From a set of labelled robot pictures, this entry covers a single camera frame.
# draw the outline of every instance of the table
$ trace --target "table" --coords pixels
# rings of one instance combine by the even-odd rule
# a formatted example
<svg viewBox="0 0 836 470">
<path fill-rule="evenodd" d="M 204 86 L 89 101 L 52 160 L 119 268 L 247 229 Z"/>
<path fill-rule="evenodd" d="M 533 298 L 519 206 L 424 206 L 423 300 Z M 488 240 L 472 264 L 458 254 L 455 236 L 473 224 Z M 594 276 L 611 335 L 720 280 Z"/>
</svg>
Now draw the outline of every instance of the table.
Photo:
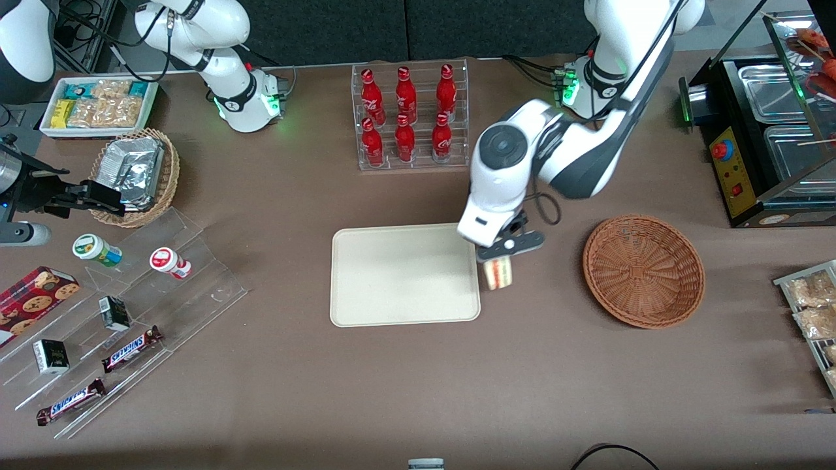
<svg viewBox="0 0 836 470">
<path fill-rule="evenodd" d="M 598 442 L 663 468 L 832 467 L 836 418 L 802 411 L 833 402 L 770 281 L 834 258 L 834 231 L 727 227 L 699 132 L 675 127 L 676 81 L 706 54 L 675 55 L 601 194 L 561 201 L 557 227 L 533 217 L 545 246 L 514 259 L 512 287 L 482 293 L 475 321 L 357 329 L 329 321 L 331 237 L 456 222 L 467 172 L 361 174 L 350 67 L 299 70 L 287 118 L 252 135 L 218 119 L 197 75 L 166 78 L 150 124 L 181 155 L 175 206 L 252 292 L 72 440 L 41 437 L 0 395 L 0 467 L 568 468 Z M 473 143 L 549 98 L 508 64 L 470 65 Z M 45 138 L 37 157 L 81 180 L 102 145 Z M 586 237 L 630 212 L 673 224 L 702 257 L 706 297 L 681 326 L 621 324 L 585 285 Z M 129 233 L 81 212 L 26 218 L 54 238 L 3 250 L 0 285 L 41 264 L 82 273 L 80 233 Z"/>
</svg>

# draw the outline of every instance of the red bottle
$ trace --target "red bottle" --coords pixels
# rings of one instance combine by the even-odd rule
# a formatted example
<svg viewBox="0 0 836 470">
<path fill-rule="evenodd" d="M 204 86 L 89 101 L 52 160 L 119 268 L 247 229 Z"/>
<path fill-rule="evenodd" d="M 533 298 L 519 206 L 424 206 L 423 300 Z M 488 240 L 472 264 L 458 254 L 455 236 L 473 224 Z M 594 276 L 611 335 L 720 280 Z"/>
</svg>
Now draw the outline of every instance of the red bottle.
<svg viewBox="0 0 836 470">
<path fill-rule="evenodd" d="M 375 83 L 375 74 L 365 69 L 360 72 L 360 78 L 363 80 L 363 107 L 366 108 L 366 114 L 375 124 L 383 125 L 386 122 L 386 111 L 383 110 L 383 94 Z"/>
<path fill-rule="evenodd" d="M 450 143 L 453 134 L 447 124 L 447 115 L 438 113 L 436 127 L 432 130 L 432 159 L 436 163 L 447 163 L 450 160 Z"/>
<path fill-rule="evenodd" d="M 395 142 L 398 143 L 398 158 L 404 163 L 411 162 L 415 153 L 415 131 L 412 130 L 410 119 L 405 114 L 398 115 Z"/>
<path fill-rule="evenodd" d="M 453 81 L 453 66 L 441 66 L 441 81 L 436 88 L 438 112 L 447 115 L 447 122 L 456 120 L 456 82 Z"/>
<path fill-rule="evenodd" d="M 410 70 L 406 67 L 398 67 L 398 86 L 395 88 L 395 96 L 398 99 L 398 112 L 406 115 L 410 124 L 415 124 L 418 120 L 418 94 L 410 79 Z"/>
<path fill-rule="evenodd" d="M 383 139 L 370 118 L 363 118 L 363 152 L 369 165 L 383 165 Z"/>
</svg>

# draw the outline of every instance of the brown woven basket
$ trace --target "brown woven basket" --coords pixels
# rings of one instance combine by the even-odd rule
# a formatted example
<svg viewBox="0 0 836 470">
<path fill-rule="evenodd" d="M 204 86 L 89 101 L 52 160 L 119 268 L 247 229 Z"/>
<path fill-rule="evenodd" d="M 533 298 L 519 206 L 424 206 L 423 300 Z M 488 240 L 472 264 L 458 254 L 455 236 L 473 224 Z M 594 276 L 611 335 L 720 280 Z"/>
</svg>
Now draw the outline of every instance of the brown woven basket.
<svg viewBox="0 0 836 470">
<path fill-rule="evenodd" d="M 102 211 L 91 211 L 93 217 L 99 222 L 124 228 L 142 227 L 162 215 L 174 199 L 174 193 L 177 190 L 177 177 L 180 176 L 180 157 L 177 155 L 177 149 L 174 148 L 171 140 L 165 134 L 154 129 L 143 129 L 131 132 L 130 134 L 120 135 L 113 141 L 137 139 L 139 137 L 155 137 L 166 145 L 166 153 L 163 155 L 162 167 L 160 168 L 160 179 L 157 182 L 156 194 L 154 195 L 154 206 L 146 212 L 126 212 L 124 217 Z M 105 149 L 102 149 L 99 152 L 99 158 L 93 164 L 93 170 L 90 172 L 91 180 L 99 173 L 99 165 L 101 165 L 104 155 Z"/>
<path fill-rule="evenodd" d="M 691 242 L 661 220 L 636 214 L 595 228 L 584 248 L 584 276 L 615 318 L 649 329 L 685 321 L 706 291 Z"/>
</svg>

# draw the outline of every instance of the yellow control panel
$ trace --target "yellow control panel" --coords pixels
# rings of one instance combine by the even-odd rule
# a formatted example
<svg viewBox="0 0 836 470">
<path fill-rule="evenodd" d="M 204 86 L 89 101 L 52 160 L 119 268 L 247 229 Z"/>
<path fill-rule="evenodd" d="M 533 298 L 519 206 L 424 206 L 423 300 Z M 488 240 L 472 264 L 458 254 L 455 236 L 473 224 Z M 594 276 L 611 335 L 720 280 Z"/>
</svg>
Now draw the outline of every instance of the yellow control panel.
<svg viewBox="0 0 836 470">
<path fill-rule="evenodd" d="M 755 191 L 752 189 L 752 182 L 746 173 L 746 166 L 737 150 L 737 140 L 734 138 L 732 128 L 726 129 L 708 147 L 711 152 L 711 159 L 714 161 L 714 168 L 717 170 L 717 178 L 720 180 L 720 188 L 723 190 L 723 197 L 726 199 L 726 206 L 732 217 L 744 213 L 749 207 L 757 202 Z"/>
</svg>

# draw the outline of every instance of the acrylic display stand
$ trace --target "acrylic display stand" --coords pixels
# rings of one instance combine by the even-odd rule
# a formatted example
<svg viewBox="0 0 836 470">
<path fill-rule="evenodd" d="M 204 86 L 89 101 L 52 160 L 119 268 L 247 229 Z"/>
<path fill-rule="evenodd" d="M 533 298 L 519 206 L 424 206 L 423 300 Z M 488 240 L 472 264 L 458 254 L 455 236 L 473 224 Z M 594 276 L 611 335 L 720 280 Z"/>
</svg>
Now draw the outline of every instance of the acrylic display stand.
<svg viewBox="0 0 836 470">
<path fill-rule="evenodd" d="M 436 163 L 432 159 L 432 130 L 436 127 L 436 87 L 441 80 L 441 66 L 453 66 L 453 80 L 456 82 L 456 119 L 450 123 L 452 142 L 450 144 L 450 160 L 447 163 Z M 398 158 L 395 144 L 395 129 L 398 128 L 398 105 L 395 98 L 395 87 L 398 85 L 398 68 L 409 67 L 412 84 L 418 96 L 418 121 L 412 125 L 415 131 L 415 156 L 410 163 Z M 363 80 L 360 72 L 371 69 L 375 73 L 375 83 L 383 94 L 383 107 L 386 111 L 386 122 L 377 127 L 383 138 L 383 166 L 371 166 L 363 152 L 363 128 L 360 122 L 367 117 L 363 107 Z M 357 160 L 360 170 L 409 170 L 414 168 L 444 168 L 448 166 L 467 166 L 470 162 L 470 143 L 467 132 L 470 128 L 470 102 L 467 80 L 467 61 L 458 60 L 427 60 L 420 62 L 404 62 L 400 64 L 358 64 L 351 68 L 351 100 L 354 105 L 354 131 L 357 135 Z"/>
<path fill-rule="evenodd" d="M 65 413 L 44 428 L 55 438 L 70 438 L 102 411 L 146 377 L 183 343 L 235 304 L 247 291 L 235 275 L 200 238 L 201 229 L 170 208 L 149 225 L 117 243 L 122 261 L 113 268 L 89 263 L 90 280 L 85 287 L 36 323 L 25 337 L 0 350 L 0 393 L 16 404 L 16 410 L 32 416 L 36 426 L 38 410 L 63 400 L 100 377 L 108 391 L 81 410 Z M 150 268 L 154 249 L 169 247 L 191 262 L 191 274 L 177 280 Z M 131 318 L 126 331 L 105 328 L 99 314 L 99 299 L 113 295 L 125 302 Z M 143 350 L 122 368 L 105 374 L 101 360 L 135 340 L 156 325 L 165 338 Z M 35 364 L 32 343 L 60 340 L 69 355 L 70 369 L 61 375 L 42 375 Z"/>
</svg>

